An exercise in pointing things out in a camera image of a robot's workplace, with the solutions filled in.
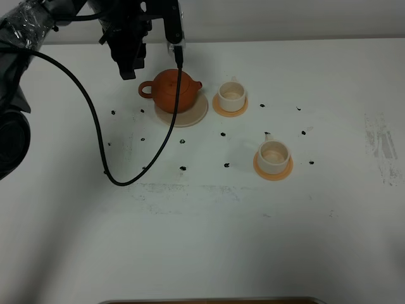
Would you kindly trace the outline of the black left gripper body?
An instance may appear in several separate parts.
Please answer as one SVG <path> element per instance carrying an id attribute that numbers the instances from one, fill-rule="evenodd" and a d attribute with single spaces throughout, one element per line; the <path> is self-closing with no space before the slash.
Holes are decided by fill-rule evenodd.
<path id="1" fill-rule="evenodd" d="M 146 44 L 143 38 L 151 31 L 151 20 L 161 18 L 164 1 L 88 1 L 94 13 L 104 13 L 98 18 L 102 36 L 98 43 L 108 44 L 111 57 L 117 62 L 143 63 Z"/>

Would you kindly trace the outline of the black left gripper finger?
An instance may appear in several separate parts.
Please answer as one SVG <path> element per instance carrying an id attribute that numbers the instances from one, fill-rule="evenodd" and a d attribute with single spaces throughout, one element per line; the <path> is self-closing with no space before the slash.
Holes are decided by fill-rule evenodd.
<path id="1" fill-rule="evenodd" d="M 109 37 L 111 57 L 118 65 L 123 80 L 135 79 L 135 70 L 145 66 L 146 44 L 131 31 L 113 32 Z"/>

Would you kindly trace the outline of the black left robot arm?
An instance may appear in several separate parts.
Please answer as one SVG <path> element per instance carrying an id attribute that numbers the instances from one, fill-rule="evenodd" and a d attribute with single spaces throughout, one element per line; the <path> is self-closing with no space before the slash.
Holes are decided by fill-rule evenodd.
<path id="1" fill-rule="evenodd" d="M 20 89 L 20 80 L 33 57 L 42 58 L 64 72 L 83 94 L 96 127 L 104 173 L 119 186 L 111 175 L 104 151 L 101 126 L 93 102 L 80 81 L 60 62 L 39 52 L 46 35 L 56 30 L 59 22 L 89 21 L 104 17 L 115 10 L 121 1 L 93 15 L 55 15 L 49 1 L 22 1 L 1 18 L 1 177 L 5 178 L 21 164 L 30 145 L 30 126 L 25 114 L 29 104 Z"/>

